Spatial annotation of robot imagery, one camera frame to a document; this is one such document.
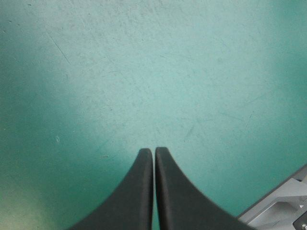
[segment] floor scratch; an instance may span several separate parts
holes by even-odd
[[[53,41],[53,43],[56,45],[56,47],[59,49],[59,51],[61,52],[61,54],[65,57],[66,61],[68,62],[68,64],[71,64],[68,60],[68,58],[66,57],[66,55],[63,53],[63,51],[61,50],[61,48],[58,46],[58,44],[56,43],[56,41],[53,39],[53,37],[51,36],[51,34],[48,32],[48,30],[46,29],[47,34],[49,35],[49,37],[51,38],[51,40]]]

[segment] scuff mark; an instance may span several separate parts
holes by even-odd
[[[57,144],[61,143],[58,135],[56,135],[56,142],[57,142]]]

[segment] black foam pad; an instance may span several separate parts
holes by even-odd
[[[110,197],[70,230],[150,230],[153,210],[153,158],[139,152]]]
[[[167,148],[155,151],[155,181],[161,230],[251,230],[206,198]]]

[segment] teal floor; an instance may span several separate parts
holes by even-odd
[[[67,228],[156,146],[232,215],[305,164],[307,1],[0,1],[1,230]]]

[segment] green floor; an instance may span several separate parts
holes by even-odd
[[[156,146],[232,215],[305,164],[307,1],[0,1],[1,230],[65,229]]]

